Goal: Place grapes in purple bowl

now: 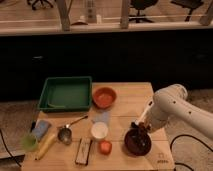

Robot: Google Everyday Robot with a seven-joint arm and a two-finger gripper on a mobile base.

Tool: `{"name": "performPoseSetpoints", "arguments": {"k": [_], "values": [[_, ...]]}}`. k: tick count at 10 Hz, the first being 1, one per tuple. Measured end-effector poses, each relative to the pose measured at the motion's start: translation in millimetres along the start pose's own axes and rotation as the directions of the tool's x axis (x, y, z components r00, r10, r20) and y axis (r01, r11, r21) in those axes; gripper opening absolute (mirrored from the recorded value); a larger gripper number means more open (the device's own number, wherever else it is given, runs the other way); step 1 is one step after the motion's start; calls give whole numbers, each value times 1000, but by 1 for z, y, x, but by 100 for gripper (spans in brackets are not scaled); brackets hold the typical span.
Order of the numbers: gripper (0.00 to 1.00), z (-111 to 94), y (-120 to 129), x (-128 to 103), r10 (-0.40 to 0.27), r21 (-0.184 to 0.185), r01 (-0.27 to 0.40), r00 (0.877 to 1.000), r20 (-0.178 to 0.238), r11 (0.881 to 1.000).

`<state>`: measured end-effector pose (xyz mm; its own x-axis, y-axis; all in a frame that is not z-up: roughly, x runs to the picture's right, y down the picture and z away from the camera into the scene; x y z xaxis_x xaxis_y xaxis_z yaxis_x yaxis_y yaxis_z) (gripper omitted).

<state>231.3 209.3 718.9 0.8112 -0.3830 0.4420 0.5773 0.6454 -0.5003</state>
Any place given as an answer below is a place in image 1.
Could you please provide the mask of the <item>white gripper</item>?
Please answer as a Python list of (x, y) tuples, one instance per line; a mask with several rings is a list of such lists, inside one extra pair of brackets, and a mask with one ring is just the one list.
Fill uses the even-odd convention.
[[(143, 119), (145, 118), (145, 116), (147, 115), (148, 111), (151, 109), (152, 106), (153, 106), (153, 100), (150, 100), (148, 102), (148, 104), (146, 105), (146, 107), (144, 108), (144, 111), (142, 112), (140, 117), (137, 119), (136, 124), (135, 124), (135, 122), (131, 122), (131, 128), (132, 129), (138, 129), (139, 128), (138, 127), (139, 123), (143, 121)], [(150, 133), (150, 130), (151, 130), (151, 127), (149, 125), (145, 126), (145, 132), (146, 133)]]

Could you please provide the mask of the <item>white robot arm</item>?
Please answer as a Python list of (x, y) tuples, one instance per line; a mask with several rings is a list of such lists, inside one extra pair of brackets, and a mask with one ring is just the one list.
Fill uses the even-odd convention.
[(187, 102), (188, 92), (181, 84), (173, 84), (157, 90), (149, 100), (141, 116), (133, 122), (140, 122), (152, 133), (164, 127), (170, 115), (179, 117), (191, 127), (213, 140), (213, 113)]

